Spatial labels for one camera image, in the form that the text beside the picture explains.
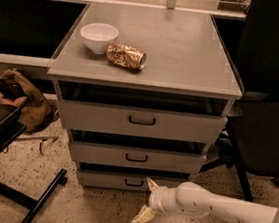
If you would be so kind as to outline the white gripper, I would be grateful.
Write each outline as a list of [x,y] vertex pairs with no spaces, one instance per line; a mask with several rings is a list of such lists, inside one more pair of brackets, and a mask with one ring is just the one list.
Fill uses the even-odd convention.
[[151,191],[148,200],[151,207],[143,205],[137,216],[131,220],[131,223],[147,223],[155,218],[156,214],[164,215],[179,210],[176,196],[177,188],[158,186],[150,177],[147,178],[147,186]]

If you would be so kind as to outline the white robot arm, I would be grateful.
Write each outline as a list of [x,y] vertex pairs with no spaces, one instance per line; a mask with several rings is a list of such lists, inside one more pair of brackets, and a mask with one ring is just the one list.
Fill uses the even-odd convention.
[[158,186],[147,179],[150,195],[131,223],[147,223],[158,214],[178,212],[187,216],[213,214],[227,223],[279,223],[279,207],[270,207],[214,194],[196,183],[184,182],[175,188]]

